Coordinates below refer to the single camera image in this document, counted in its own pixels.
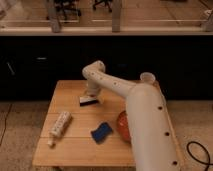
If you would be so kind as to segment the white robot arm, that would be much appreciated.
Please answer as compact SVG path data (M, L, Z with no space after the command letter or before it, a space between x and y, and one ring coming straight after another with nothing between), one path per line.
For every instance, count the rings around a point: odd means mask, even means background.
M82 75L87 96L98 96L104 87L125 99L136 171L181 171L165 98L158 88L108 75L100 60L85 66Z

